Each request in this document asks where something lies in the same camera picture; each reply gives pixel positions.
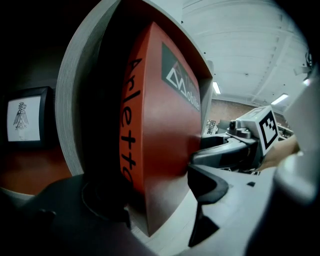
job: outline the black logo label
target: black logo label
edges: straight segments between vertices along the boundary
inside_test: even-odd
[[[176,90],[186,101],[200,112],[199,93],[187,71],[172,51],[162,43],[162,80]]]

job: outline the brick wall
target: brick wall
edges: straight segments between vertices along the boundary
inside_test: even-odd
[[[213,99],[211,101],[211,109],[208,115],[208,119],[215,120],[216,124],[220,123],[220,120],[234,120],[250,110],[254,109],[254,106],[244,105],[236,102]],[[283,115],[275,114],[277,123],[280,123],[283,127],[288,128],[286,120]]]

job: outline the framed picture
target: framed picture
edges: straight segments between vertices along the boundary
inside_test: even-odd
[[[53,92],[50,87],[16,91],[4,101],[4,131],[10,148],[49,147],[56,139]]]

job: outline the orange box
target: orange box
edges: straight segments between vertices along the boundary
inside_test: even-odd
[[[200,149],[198,81],[155,23],[137,37],[122,88],[119,156],[137,226],[157,231],[187,194],[186,167]]]

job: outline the white ceiling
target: white ceiling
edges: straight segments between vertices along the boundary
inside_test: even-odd
[[[294,68],[306,65],[308,45],[272,0],[183,0],[182,21],[213,62],[214,98],[260,106],[286,93],[273,107],[282,113],[305,88]]]

